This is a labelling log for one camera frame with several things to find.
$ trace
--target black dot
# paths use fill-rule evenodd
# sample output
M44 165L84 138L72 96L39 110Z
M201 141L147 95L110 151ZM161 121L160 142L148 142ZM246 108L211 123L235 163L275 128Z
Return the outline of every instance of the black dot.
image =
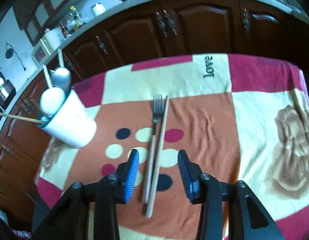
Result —
M123 139L128 138L130 136L130 133L131 133L130 129L121 128L121 129L117 130L116 137L119 140L123 140Z
M173 184L172 178L167 174L159 174L157 191L170 189Z

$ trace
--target microwave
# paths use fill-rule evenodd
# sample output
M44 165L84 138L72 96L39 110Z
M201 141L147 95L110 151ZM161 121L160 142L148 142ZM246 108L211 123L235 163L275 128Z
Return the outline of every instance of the microwave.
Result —
M42 65L59 48L64 41L61 28L55 28L46 33L35 45L32 51L32 59L38 65Z

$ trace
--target patchwork tablecloth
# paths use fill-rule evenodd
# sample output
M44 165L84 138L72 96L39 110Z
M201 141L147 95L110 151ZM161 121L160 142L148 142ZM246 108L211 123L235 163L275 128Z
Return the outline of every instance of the patchwork tablecloth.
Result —
M302 239L309 230L309 99L298 67L245 55L191 55L113 69L74 88L97 132L84 148L54 145L60 153L45 156L50 165L41 167L36 184L48 206L73 182L93 183L114 172L136 148L134 194L127 205L117 205L121 238L194 239L200 205L186 198L177 165L185 149L219 181L244 180L285 239ZM154 212L147 219L141 195L156 94L171 99Z

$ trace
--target fork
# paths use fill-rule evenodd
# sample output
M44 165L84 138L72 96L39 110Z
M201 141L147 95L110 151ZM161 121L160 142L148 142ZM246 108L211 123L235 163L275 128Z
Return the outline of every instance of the fork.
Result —
M143 201L144 203L149 202L153 162L155 159L155 148L156 148L156 128L157 123L162 122L164 116L164 101L162 95L156 95L153 97L152 105L152 136L150 143L149 158L147 163L147 170L145 173L144 187L143 187Z

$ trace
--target white canister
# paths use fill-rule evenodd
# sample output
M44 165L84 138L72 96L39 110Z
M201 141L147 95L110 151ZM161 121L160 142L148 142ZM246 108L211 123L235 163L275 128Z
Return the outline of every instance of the white canister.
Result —
M81 148L94 137L96 122L87 116L77 93L71 90L56 115L40 128L75 148Z
M96 3L95 5L91 6L91 12L93 17L97 17L98 15L105 12L105 7L101 3Z

